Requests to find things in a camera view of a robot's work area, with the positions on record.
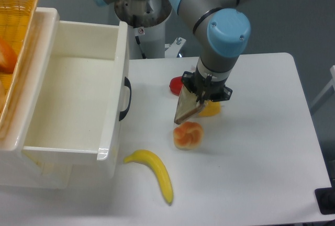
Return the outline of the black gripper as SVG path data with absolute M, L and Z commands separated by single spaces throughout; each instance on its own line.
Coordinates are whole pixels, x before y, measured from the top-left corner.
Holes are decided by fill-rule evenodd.
M 225 85 L 225 81 L 215 82 L 212 75 L 203 77 L 198 71 L 193 73 L 185 71 L 182 83 L 189 92 L 196 94 L 196 102 L 203 105 L 205 101 L 227 101 L 230 99 L 232 89 Z

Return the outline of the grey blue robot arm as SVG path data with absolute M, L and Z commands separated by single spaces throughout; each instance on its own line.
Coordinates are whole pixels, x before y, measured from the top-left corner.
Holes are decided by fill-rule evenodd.
M 202 46 L 196 71 L 185 73 L 184 86 L 196 101 L 225 101 L 231 96 L 226 80 L 250 37 L 248 18 L 237 6 L 248 0 L 94 0 L 98 6 L 114 5 L 119 20 L 136 38 L 176 12 Z

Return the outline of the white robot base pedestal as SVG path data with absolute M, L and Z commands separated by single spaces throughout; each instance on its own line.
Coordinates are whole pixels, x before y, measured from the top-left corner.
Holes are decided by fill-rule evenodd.
M 169 0 L 118 0 L 114 11 L 128 24 L 131 59 L 165 57 L 165 24 L 172 12 Z

